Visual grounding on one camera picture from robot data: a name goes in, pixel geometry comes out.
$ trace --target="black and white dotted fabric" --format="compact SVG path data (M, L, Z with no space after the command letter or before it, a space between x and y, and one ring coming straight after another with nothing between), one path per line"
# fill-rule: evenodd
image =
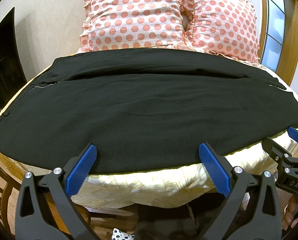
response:
M111 240L134 240L134 235L121 232L119 229L114 229Z

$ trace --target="finger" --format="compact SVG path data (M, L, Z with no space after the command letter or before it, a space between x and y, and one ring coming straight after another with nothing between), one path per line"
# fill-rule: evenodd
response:
M291 223L293 222L293 219L294 219L293 213L286 212L285 213L285 216L284 216L284 219L286 220L286 222L288 223L288 225L291 225Z
M286 220L284 218L282 219L282 229L283 230L287 230L288 229L288 223L286 222Z
M297 206L296 196L292 195L288 201L287 210L289 210L289 212L292 213L296 209L296 206Z
M292 222L291 228L294 228L296 226L297 222L298 222L298 218Z

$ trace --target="television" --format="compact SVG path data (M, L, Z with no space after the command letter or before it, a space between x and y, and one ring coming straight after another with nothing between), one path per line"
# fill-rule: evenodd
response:
M0 23L0 109L26 83L15 40L13 7Z

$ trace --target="window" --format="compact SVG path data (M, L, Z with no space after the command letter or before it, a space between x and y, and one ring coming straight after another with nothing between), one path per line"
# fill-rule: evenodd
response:
M283 0L267 0L267 28L261 64L277 70L285 26Z

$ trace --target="dark pants on person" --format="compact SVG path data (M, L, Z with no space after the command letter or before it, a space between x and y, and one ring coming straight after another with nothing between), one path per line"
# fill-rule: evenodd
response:
M194 220L187 205L177 208L159 208L139 205L139 220L135 240L194 240L218 214L224 195L203 194L189 202Z

